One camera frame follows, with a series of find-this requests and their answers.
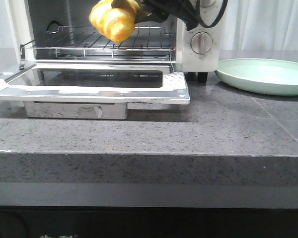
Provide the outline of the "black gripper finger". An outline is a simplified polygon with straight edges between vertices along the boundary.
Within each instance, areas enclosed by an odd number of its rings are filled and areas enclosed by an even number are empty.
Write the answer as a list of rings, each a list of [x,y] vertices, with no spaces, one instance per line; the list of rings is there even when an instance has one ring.
[[[123,7],[126,4],[126,0],[113,0],[112,7]]]
[[[135,23],[157,22],[162,23],[169,17],[169,14],[152,6],[142,6],[137,12]]]

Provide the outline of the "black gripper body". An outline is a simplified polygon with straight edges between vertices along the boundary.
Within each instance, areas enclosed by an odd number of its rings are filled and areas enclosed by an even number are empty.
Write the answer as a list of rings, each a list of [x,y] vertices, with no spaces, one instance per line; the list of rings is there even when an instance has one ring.
[[[149,5],[181,19],[188,31],[199,25],[196,10],[189,0],[149,0]]]

